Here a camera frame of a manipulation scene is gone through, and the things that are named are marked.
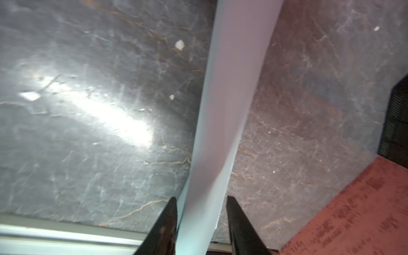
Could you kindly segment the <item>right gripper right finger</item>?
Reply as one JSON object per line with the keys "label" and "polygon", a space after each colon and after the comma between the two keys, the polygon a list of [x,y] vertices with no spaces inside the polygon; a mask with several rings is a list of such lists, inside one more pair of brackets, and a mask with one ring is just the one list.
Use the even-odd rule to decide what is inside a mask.
{"label": "right gripper right finger", "polygon": [[227,196],[226,211],[233,255],[271,254],[233,196]]}

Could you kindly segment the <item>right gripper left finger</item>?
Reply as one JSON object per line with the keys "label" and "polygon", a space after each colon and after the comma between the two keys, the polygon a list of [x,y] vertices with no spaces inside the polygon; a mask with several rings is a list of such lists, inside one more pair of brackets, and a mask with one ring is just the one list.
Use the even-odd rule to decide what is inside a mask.
{"label": "right gripper left finger", "polygon": [[172,197],[134,255],[175,255],[177,201]]}

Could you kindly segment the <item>light blue rectangular paper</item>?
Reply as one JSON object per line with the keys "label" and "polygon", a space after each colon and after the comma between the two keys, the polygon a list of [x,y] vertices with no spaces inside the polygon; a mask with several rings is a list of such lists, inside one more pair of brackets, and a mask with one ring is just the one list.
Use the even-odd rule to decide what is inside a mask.
{"label": "light blue rectangular paper", "polygon": [[177,203],[178,255],[204,255],[217,228],[282,4],[217,3],[190,174]]}

